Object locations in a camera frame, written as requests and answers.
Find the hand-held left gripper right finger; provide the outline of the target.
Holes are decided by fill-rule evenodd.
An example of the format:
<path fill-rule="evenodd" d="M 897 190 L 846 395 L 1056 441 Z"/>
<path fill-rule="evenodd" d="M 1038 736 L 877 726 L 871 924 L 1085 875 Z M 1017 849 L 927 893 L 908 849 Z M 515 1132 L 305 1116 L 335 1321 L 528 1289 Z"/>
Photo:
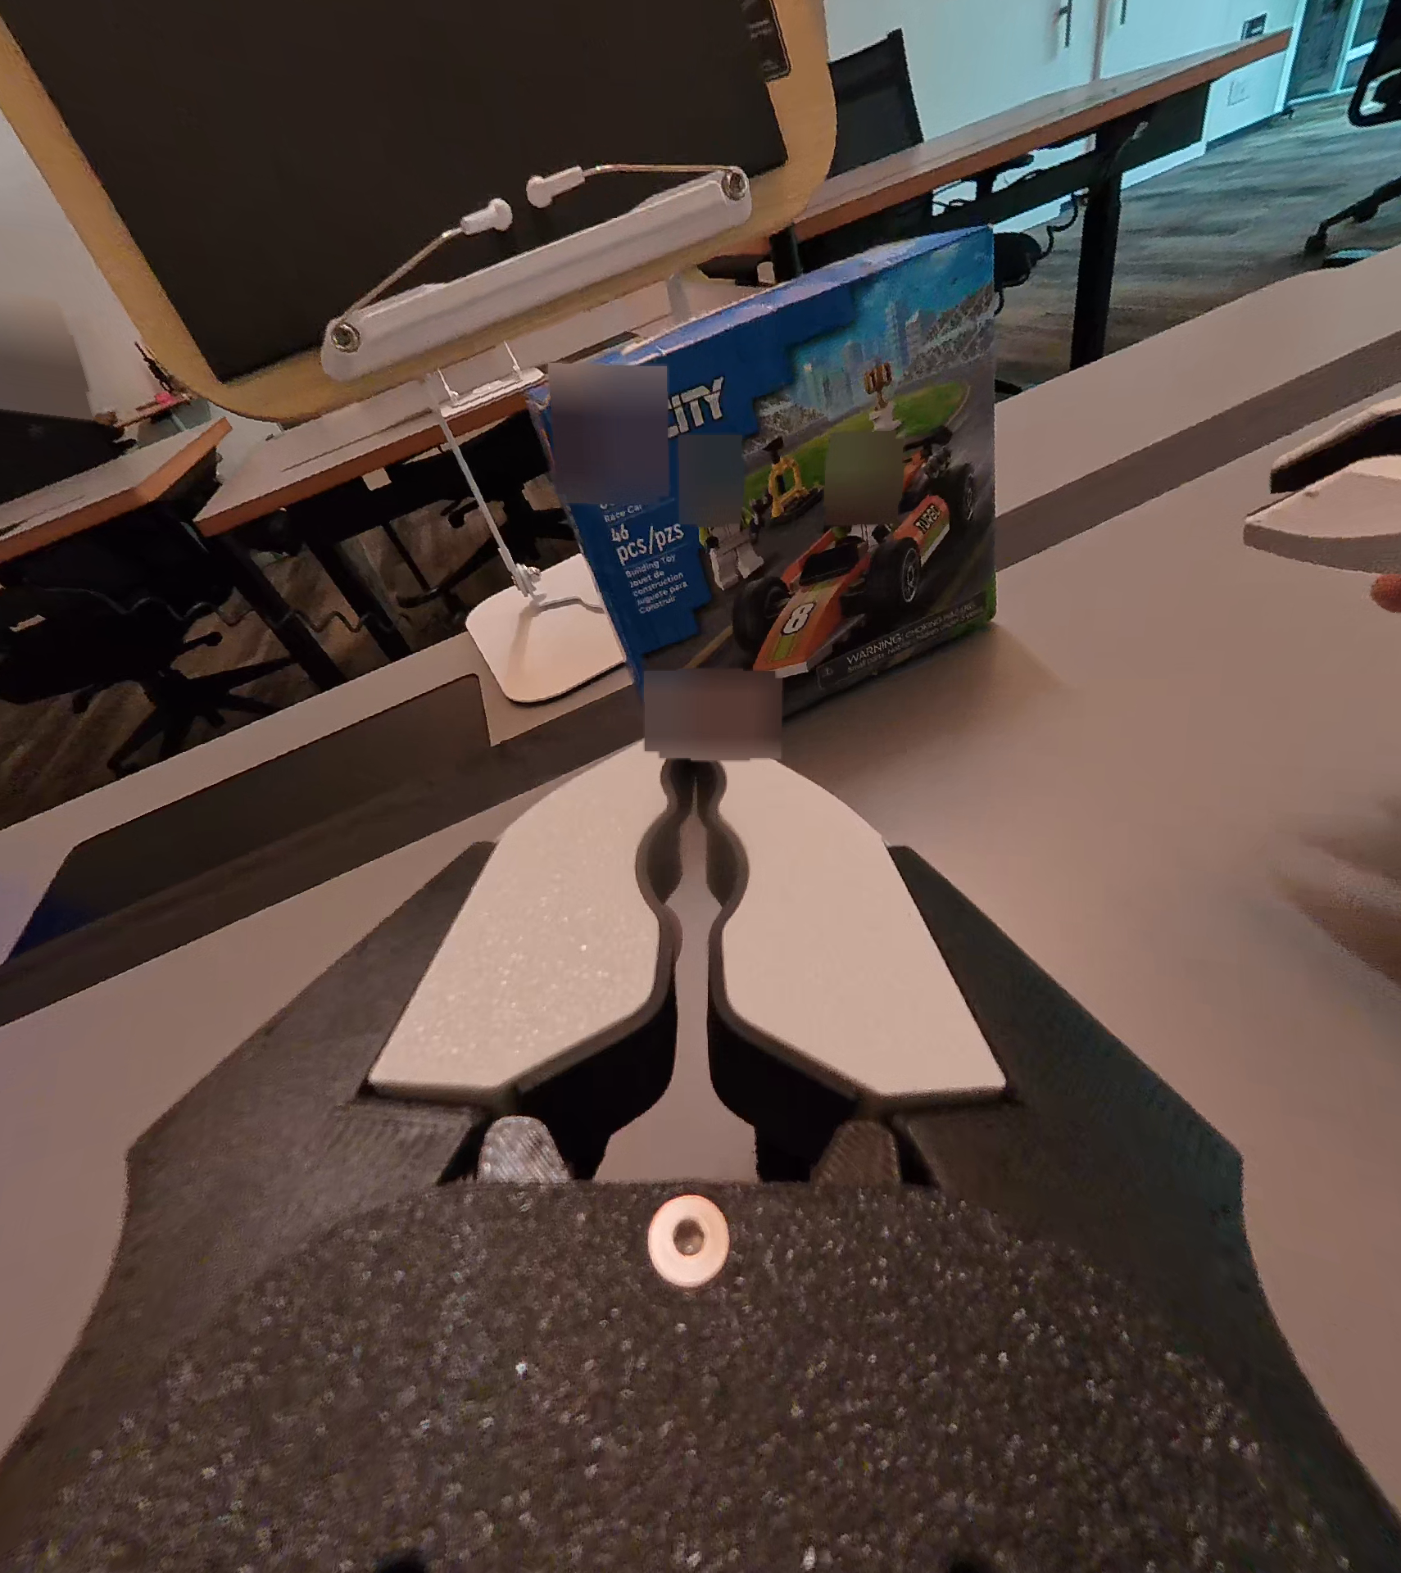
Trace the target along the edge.
<path fill-rule="evenodd" d="M 866 1111 L 1002 1099 L 1008 1076 L 884 836 L 779 760 L 728 760 L 718 777 L 723 1026 Z"/>

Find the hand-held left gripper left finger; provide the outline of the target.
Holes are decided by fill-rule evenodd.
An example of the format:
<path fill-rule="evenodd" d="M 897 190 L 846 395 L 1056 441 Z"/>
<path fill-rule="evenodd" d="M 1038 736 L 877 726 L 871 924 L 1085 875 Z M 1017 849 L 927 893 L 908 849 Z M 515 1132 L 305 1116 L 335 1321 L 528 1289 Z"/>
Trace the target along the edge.
<path fill-rule="evenodd" d="M 371 1091 L 504 1109 L 654 1016 L 677 952 L 666 767 L 630 745 L 502 832 L 379 1052 Z"/>

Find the blue lego set box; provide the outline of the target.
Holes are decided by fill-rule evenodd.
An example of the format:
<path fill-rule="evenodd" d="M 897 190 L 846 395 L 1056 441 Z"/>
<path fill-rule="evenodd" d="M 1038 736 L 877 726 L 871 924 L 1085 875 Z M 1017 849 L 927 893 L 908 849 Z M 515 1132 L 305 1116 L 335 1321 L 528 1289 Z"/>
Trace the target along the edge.
<path fill-rule="evenodd" d="M 995 252 L 985 226 L 876 246 L 555 369 L 661 372 L 669 495 L 553 482 L 636 683 L 743 670 L 790 716 L 997 608 Z"/>

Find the long wooden desk black legs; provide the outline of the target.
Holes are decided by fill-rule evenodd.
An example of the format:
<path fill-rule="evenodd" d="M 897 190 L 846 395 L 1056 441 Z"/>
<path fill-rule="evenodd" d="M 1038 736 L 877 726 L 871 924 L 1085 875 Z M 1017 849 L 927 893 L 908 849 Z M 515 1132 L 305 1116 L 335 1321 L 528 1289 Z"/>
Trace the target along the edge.
<path fill-rule="evenodd" d="M 1105 357 L 1125 177 L 1200 144 L 1215 85 L 1277 61 L 1292 44 L 1290 29 L 1266 31 L 1063 88 L 836 174 L 786 229 L 736 252 L 730 275 L 754 283 L 758 265 L 771 265 L 776 282 L 789 280 L 805 269 L 804 241 L 961 183 L 976 187 L 964 226 L 1000 226 L 1079 193 L 1084 239 L 1069 367 L 1082 369 Z"/>

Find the wooden desk black frame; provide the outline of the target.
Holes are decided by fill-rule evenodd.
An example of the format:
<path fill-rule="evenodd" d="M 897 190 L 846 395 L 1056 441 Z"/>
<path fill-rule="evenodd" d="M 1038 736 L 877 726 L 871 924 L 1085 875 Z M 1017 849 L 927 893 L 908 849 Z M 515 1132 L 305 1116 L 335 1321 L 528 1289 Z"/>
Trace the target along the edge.
<path fill-rule="evenodd" d="M 227 416 L 217 416 L 2 503 L 0 565 L 165 501 L 219 454 L 232 429 Z"/>

